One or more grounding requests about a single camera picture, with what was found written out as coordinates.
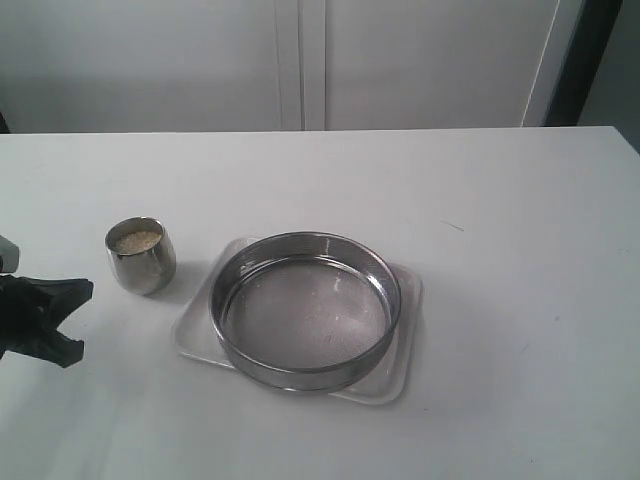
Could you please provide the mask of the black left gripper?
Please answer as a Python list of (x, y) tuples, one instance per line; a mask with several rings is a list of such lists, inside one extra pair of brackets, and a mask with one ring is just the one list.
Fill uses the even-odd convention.
[(1, 276), (1, 355), (12, 351), (61, 368), (80, 362), (84, 342), (50, 329), (92, 299), (94, 284), (84, 278), (25, 280)]

